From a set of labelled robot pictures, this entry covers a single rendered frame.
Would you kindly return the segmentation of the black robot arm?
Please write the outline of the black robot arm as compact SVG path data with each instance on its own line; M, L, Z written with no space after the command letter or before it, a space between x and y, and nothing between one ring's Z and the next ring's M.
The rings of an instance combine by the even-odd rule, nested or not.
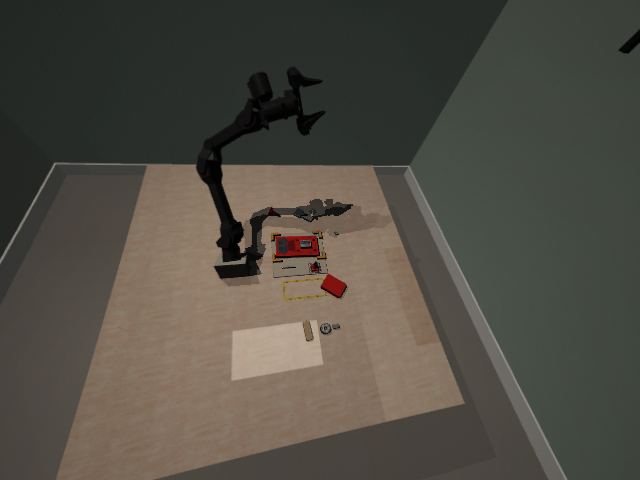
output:
M243 135L261 131L263 128L269 131L268 123L281 120L277 101L271 100L273 91L267 74L255 73L246 84L253 99L248 99L245 109L231 125L204 140L196 165L200 179L209 186L221 220L221 237L216 243L222 248L223 262L240 260L238 243L243 238L244 229L242 223L234 219L222 185L221 150ZM253 108L258 111L254 111ZM207 160L211 153L214 154L214 160Z

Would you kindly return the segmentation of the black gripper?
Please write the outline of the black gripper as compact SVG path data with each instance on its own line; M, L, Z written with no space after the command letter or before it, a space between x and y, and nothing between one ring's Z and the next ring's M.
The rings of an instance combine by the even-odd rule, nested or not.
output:
M296 122L299 132L304 136L309 135L309 130L311 130L311 127L324 115L325 110L318 111L310 116L304 116L299 87L301 85L307 87L319 84L322 80L304 77L296 67L289 68L287 75L289 84L293 87L294 94L292 93L289 96L278 97L278 99L276 99L281 120L288 120L292 115L297 116L298 119Z

